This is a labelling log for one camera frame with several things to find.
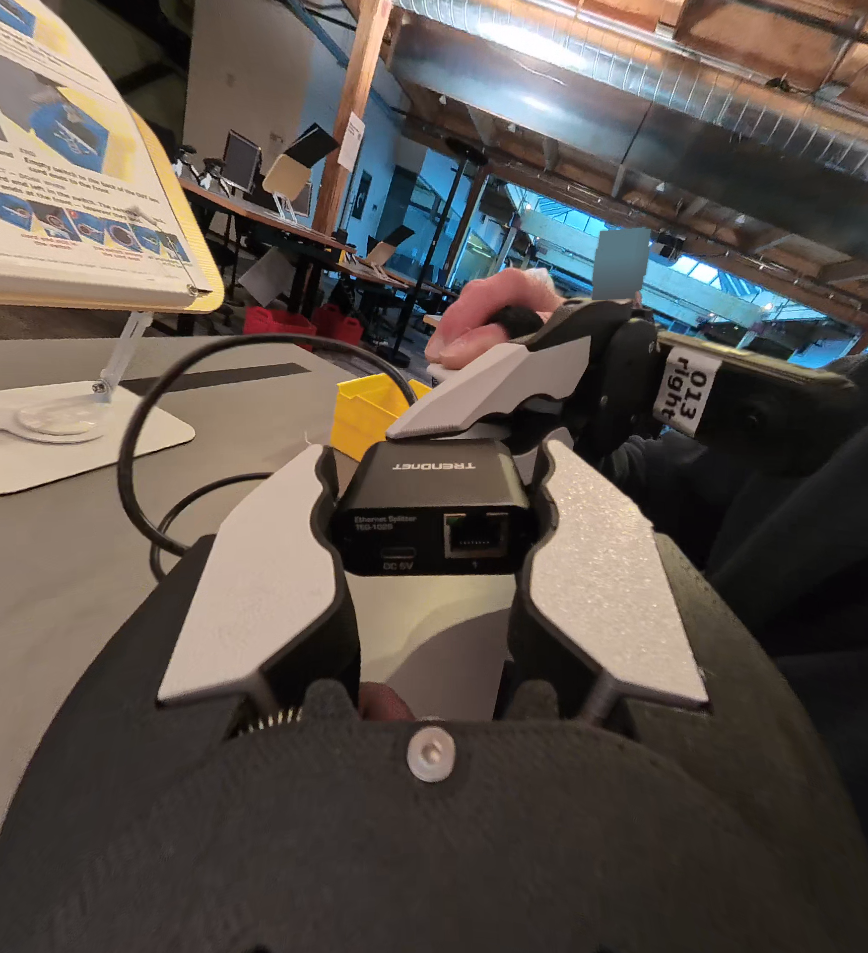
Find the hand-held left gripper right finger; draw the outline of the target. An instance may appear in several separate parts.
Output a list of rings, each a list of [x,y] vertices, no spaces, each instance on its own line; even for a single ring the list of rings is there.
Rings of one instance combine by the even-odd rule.
[[[567,718],[607,719],[623,698],[686,709],[709,697],[652,524],[560,439],[536,456],[539,537],[518,582],[540,634],[522,661]]]

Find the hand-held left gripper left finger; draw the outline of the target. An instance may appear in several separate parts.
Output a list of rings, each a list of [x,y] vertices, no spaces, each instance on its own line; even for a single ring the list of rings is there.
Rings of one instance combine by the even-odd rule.
[[[327,679],[356,703],[356,615],[329,540],[336,494],[333,451],[310,445],[223,520],[159,702],[243,695],[256,708],[289,708]]]

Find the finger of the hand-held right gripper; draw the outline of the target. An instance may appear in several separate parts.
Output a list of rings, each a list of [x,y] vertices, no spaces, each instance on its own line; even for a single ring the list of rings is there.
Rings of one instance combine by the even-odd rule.
[[[567,427],[568,399],[550,399],[535,396],[525,400],[508,416],[508,449],[512,456],[523,457],[535,450],[549,436],[555,436],[569,448],[574,447],[574,437]]]
[[[411,405],[387,429],[387,439],[462,434],[492,414],[509,414],[524,402],[571,396],[590,361],[585,337],[530,351],[498,344]]]

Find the black network switch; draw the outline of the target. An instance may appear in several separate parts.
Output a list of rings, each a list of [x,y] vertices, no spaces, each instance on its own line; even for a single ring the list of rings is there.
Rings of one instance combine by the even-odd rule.
[[[331,539],[360,577],[507,576],[535,543],[536,520],[498,440],[385,441],[359,462]]]

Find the yellow plastic bin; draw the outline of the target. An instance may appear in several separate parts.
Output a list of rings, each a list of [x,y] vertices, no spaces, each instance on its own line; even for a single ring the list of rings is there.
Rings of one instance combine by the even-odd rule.
[[[331,446],[357,462],[408,410],[408,402],[388,375],[368,375],[337,385]]]

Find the person's right hand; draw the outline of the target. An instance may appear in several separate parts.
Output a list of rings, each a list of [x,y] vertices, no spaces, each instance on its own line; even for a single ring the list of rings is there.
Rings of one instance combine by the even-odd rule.
[[[469,282],[440,318],[425,358],[458,370],[491,348],[528,337],[564,302],[545,269],[505,269]]]

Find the person's left hand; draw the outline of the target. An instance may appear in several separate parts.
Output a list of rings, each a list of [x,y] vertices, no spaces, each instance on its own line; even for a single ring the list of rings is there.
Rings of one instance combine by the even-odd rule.
[[[357,711],[363,721],[416,721],[403,698],[389,685],[378,682],[359,685]]]

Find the red plastic bin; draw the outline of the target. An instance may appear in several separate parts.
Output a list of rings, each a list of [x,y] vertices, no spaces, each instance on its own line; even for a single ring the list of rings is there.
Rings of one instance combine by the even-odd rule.
[[[316,326],[306,317],[284,309],[246,306],[242,333],[245,336],[287,334],[314,337]]]
[[[357,316],[346,314],[337,305],[319,306],[313,311],[311,321],[318,337],[360,346],[364,335],[363,324]]]

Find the black tape strip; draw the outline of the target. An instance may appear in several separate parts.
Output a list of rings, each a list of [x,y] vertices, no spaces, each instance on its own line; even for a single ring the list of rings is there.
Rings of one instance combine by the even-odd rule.
[[[172,384],[166,388],[165,393],[228,386],[308,373],[310,373],[310,369],[295,362],[202,372],[189,371],[187,374],[179,376],[177,380],[172,382]]]

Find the white document stand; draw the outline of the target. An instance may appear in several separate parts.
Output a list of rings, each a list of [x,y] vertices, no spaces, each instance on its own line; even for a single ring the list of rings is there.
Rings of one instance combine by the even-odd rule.
[[[154,316],[209,314],[221,304],[222,281],[187,198],[179,185],[171,192],[185,200],[178,218],[211,283],[207,294],[187,306],[154,309],[74,306],[46,299],[0,303],[129,312],[107,364],[92,379],[0,390],[0,494],[17,493],[115,463],[122,435],[139,401],[120,387],[120,381]]]

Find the dark long desk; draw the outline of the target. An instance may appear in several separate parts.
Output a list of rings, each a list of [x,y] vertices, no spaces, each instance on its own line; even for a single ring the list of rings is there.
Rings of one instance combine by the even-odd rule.
[[[251,202],[207,190],[186,178],[180,178],[178,185],[188,197],[213,207],[215,213],[225,213],[238,220],[259,224],[283,236],[290,236],[290,250],[295,250],[299,257],[320,263],[326,271],[343,273],[354,279],[398,291],[409,292],[414,287],[403,275],[380,266],[370,266],[357,256],[348,260],[346,256],[349,247],[328,234],[292,222]]]

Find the black computer monitor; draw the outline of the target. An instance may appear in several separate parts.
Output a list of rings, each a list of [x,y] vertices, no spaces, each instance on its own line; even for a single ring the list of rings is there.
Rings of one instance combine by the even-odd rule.
[[[253,141],[229,130],[222,159],[220,178],[229,189],[250,194],[260,171],[262,152]]]

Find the printed instruction sheet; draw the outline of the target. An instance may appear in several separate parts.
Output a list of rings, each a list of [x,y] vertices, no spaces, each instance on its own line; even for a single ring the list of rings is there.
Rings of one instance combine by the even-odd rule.
[[[0,2],[0,303],[187,306],[211,290],[160,143],[39,2]]]

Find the wooden support post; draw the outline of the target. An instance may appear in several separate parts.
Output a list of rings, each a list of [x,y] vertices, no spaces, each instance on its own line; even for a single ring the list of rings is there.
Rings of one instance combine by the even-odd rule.
[[[390,1],[359,2],[353,48],[345,68],[334,121],[333,137],[338,143],[344,140],[351,116],[356,116],[358,121],[363,119],[391,9]],[[321,175],[312,227],[324,234],[335,229],[350,174],[339,162],[340,153],[341,149],[338,149],[326,158]]]

